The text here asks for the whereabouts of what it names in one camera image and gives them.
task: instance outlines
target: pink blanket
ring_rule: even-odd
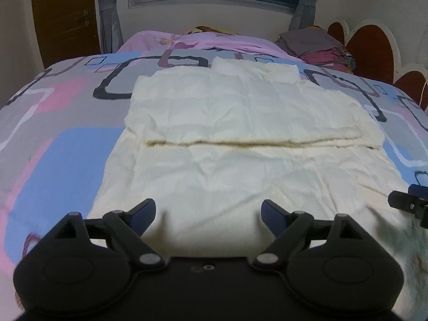
[[[117,53],[128,51],[150,51],[158,49],[224,49],[244,54],[264,54],[294,62],[303,62],[275,45],[257,37],[225,35],[215,32],[198,32],[176,35],[167,32],[141,31],[127,40]]]

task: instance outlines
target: door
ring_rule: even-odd
[[[100,53],[95,0],[32,0],[32,5],[45,68]]]

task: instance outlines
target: white cable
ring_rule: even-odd
[[[425,79],[424,86],[422,87],[421,100],[419,100],[419,106],[421,106],[421,104],[422,104],[422,98],[424,96],[424,90],[425,90],[425,87],[427,84],[428,84],[428,78]]]

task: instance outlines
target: stack of folded clothes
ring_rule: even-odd
[[[284,32],[275,43],[311,65],[350,74],[355,68],[355,60],[345,47],[317,26]]]

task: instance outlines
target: mattress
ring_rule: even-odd
[[[355,98],[384,132],[383,148],[404,182],[428,186],[428,118],[391,85],[225,50],[133,51],[63,61],[39,74],[0,110],[2,319],[12,320],[21,312],[11,276],[23,255],[67,212],[86,217],[92,210],[104,165],[125,127],[137,78],[178,65],[209,67],[216,56],[296,65],[301,78]],[[428,270],[424,261],[415,264]],[[420,288],[428,287],[421,283]],[[414,309],[412,319],[422,320],[422,312]]]

